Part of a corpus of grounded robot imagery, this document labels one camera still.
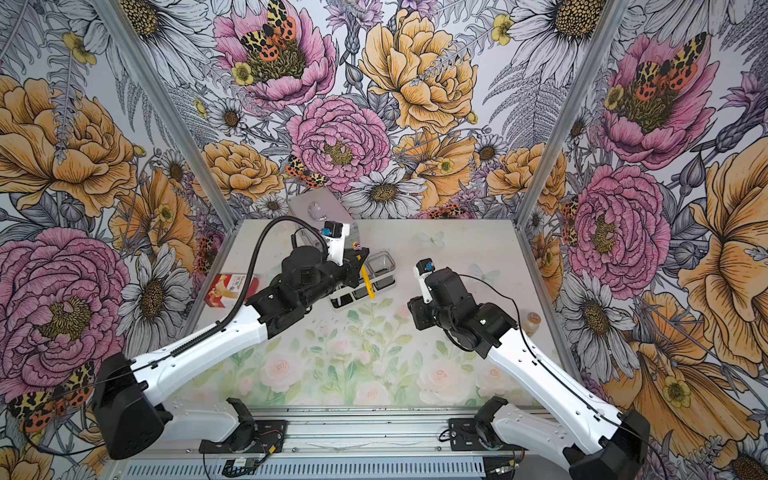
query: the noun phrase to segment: wire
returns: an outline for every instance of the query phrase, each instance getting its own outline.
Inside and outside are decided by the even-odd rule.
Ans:
[[[305,227],[308,231],[312,232],[312,234],[315,235],[315,237],[317,237],[317,239],[320,241],[320,246],[323,248],[323,259],[325,260],[328,257],[328,245],[326,244],[326,241],[325,239],[323,239],[323,236],[320,234],[320,232],[315,230],[312,227],[312,225],[309,225],[307,222],[305,222],[304,220],[301,220],[300,218],[283,215],[281,217],[271,220],[266,225],[266,227],[264,227],[264,230],[261,231],[261,235],[259,235],[259,240],[256,242],[256,246],[253,248],[253,254],[251,255],[250,262],[248,263],[248,271],[245,274],[245,285],[250,285],[250,280],[251,278],[253,278],[253,270],[256,267],[256,259],[259,256],[259,251],[261,250],[261,244],[264,242],[264,238],[269,233],[269,231],[272,230],[272,227],[284,221],[298,223],[302,227]],[[241,306],[245,302],[245,297],[247,295],[248,295],[248,289],[243,288],[240,291],[240,295],[237,296],[237,300],[235,301],[235,304],[232,307],[232,310],[230,310],[227,316],[225,316],[222,320],[217,321],[216,326],[214,328],[208,329],[202,332],[200,335],[194,337],[193,339],[185,342],[183,345],[172,350],[170,354],[172,356],[178,356],[180,353],[187,351],[188,349],[204,341],[205,339],[209,339],[216,333],[219,333],[222,330],[224,330],[227,327],[227,325],[229,325],[229,323],[232,321],[232,319],[237,315],[237,312],[240,310]]]
[[[520,324],[520,310],[518,309],[518,303],[515,302],[515,299],[511,298],[510,296],[506,296],[503,293],[500,293],[490,283],[486,282],[483,279],[479,279],[476,276],[465,275],[463,273],[459,273],[458,275],[459,276],[466,276],[467,278],[472,278],[472,279],[477,280],[479,282],[483,282],[485,285],[488,286],[488,288],[490,288],[491,290],[496,292],[497,295],[502,296],[502,297],[506,298],[507,300],[511,300],[512,304],[515,305],[515,312],[517,312],[517,315],[518,315],[518,330],[520,330],[520,337],[523,339],[523,343],[525,344],[525,348],[530,352],[531,356],[535,360],[538,361],[538,365],[544,367],[544,370],[546,370],[547,373],[549,373],[555,380],[557,380],[563,387],[565,387],[565,389],[568,390],[574,397],[576,397],[577,399],[581,400],[587,406],[588,409],[590,409],[592,412],[594,412],[594,414],[596,416],[600,417],[601,419],[605,420],[606,422],[610,423],[611,425],[614,425],[614,426],[618,427],[619,429],[624,430],[625,432],[631,434],[632,436],[637,437],[637,439],[639,439],[641,442],[643,442],[645,445],[647,445],[647,447],[654,453],[654,455],[656,455],[656,458],[658,459],[659,463],[661,464],[661,469],[664,472],[664,480],[669,480],[669,478],[667,477],[667,467],[664,466],[664,462],[661,459],[661,454],[659,452],[657,452],[657,450],[648,441],[646,441],[643,437],[638,435],[635,431],[630,430],[630,429],[624,427],[623,425],[618,424],[618,423],[610,420],[605,415],[600,413],[595,407],[592,406],[592,404],[590,404],[587,400],[585,400],[583,397],[581,397],[576,392],[574,392],[574,390],[570,386],[566,385],[565,382],[563,382],[560,377],[555,375],[554,372],[552,372],[546,366],[546,364],[544,362],[542,362],[541,359],[539,359],[536,356],[536,354],[533,352],[533,349],[531,349],[531,347],[528,345],[528,341],[526,340],[525,334],[523,333],[522,325]]]

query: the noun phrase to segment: table surface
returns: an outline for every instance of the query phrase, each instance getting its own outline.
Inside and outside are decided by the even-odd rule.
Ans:
[[[268,220],[246,220],[223,273],[244,273]],[[517,382],[475,353],[454,347],[437,327],[418,331],[406,307],[419,295],[412,267],[430,257],[435,267],[481,276],[515,298],[525,318],[541,304],[521,246],[508,220],[358,220],[361,243],[371,253],[389,251],[396,284],[375,300],[334,310],[329,300],[276,338],[245,349],[182,387],[175,399],[211,405],[227,397],[249,406],[481,406],[493,395],[518,406],[538,406]],[[290,250],[290,222],[277,224],[256,266],[260,285],[280,270]],[[493,302],[514,316],[509,300],[463,279],[478,303]],[[210,324],[210,316],[197,329]],[[545,321],[532,336],[558,361]]]

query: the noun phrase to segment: pink flower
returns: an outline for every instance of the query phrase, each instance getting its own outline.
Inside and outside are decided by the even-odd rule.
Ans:
[[[606,151],[614,151],[628,163],[642,163],[650,170],[665,167],[704,132],[714,108],[704,108],[712,92],[719,62],[710,59],[710,37],[703,39],[698,59],[687,83],[679,90],[668,86],[667,76],[657,75],[657,88],[650,99],[637,94],[641,83],[638,65],[652,61],[665,70],[665,61],[674,58],[683,43],[660,44],[654,37],[640,35],[619,62],[618,72],[608,81],[610,90],[604,99],[605,109],[592,124],[590,136]]]
[[[373,110],[346,98],[317,98],[301,117],[291,117],[286,128],[293,154],[310,171],[328,177],[330,190],[347,192],[349,182],[384,171],[389,163],[384,122]]]
[[[284,4],[288,16],[296,23],[296,39],[288,41],[280,52],[284,59],[275,61],[261,60],[240,43],[245,34],[263,30],[266,8],[262,8],[259,15],[247,8],[244,18],[230,14],[231,18],[214,19],[216,49],[223,54],[219,57],[219,66],[227,71],[236,69],[238,77],[233,78],[232,83],[243,86],[246,92],[243,106],[255,114],[302,104],[333,88],[336,47],[331,36],[320,34],[306,8],[299,13],[287,0]]]
[[[0,247],[0,395],[51,391],[89,360],[122,350],[120,255],[75,229]]]
[[[588,271],[620,300],[642,292],[669,250],[661,204],[656,180],[639,167],[598,167],[578,196],[578,245],[568,250],[574,272]]]

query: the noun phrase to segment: metal pole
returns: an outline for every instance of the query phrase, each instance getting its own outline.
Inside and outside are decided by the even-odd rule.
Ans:
[[[630,0],[608,0],[605,8],[603,8],[600,22],[595,29],[596,35],[590,43],[584,62],[576,72],[571,89],[568,90],[568,96],[565,98],[563,108],[560,110],[560,115],[554,124],[552,132],[549,134],[549,139],[547,139],[547,145],[541,155],[541,162],[531,179],[531,186],[523,197],[523,203],[515,218],[515,224],[518,228],[525,227],[533,207],[544,190],[547,177],[552,172],[552,168],[554,168],[554,163],[558,159],[558,153],[565,141],[565,137],[568,135],[568,131],[578,115],[581,102],[587,95],[588,89],[592,86],[595,72],[597,72],[605,55],[611,48],[611,42],[616,36],[624,13],[629,8],[629,4]]]
[[[92,2],[92,5],[107,27],[110,36],[119,46],[122,58],[128,62],[128,67],[133,71],[135,80],[141,84],[144,93],[147,94],[165,127],[176,141],[181,154],[189,163],[197,181],[200,182],[200,186],[205,190],[224,229],[228,233],[234,231],[239,218],[227,204],[227,199],[224,198],[221,189],[211,176],[192,134],[181,119],[176,105],[170,99],[160,75],[155,71],[154,65],[150,63],[144,44],[141,43],[131,22],[123,13],[119,0]]]

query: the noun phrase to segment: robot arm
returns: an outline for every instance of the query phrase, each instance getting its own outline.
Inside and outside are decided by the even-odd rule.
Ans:
[[[289,220],[302,223],[292,217]],[[248,298],[230,321],[216,322],[132,360],[118,353],[104,361],[95,385],[93,412],[110,457],[130,457],[157,440],[165,424],[173,419],[162,402],[184,383],[228,356],[292,326],[340,284],[359,285],[360,267],[368,249],[344,249],[348,224],[326,222],[321,234],[328,246],[327,257],[315,247],[294,248],[283,259],[281,274]],[[249,416],[247,411],[239,411],[238,405],[233,406],[238,417]],[[238,425],[232,420],[231,425],[212,420],[207,438],[220,441],[233,435]]]
[[[572,478],[634,478],[650,435],[642,415],[624,414],[586,390],[536,348],[516,319],[493,303],[475,303],[451,269],[435,270],[425,259],[414,274],[422,291],[408,303],[416,328],[443,328],[462,348],[515,378],[559,421],[494,397],[475,417],[486,445],[523,446],[568,469]]]

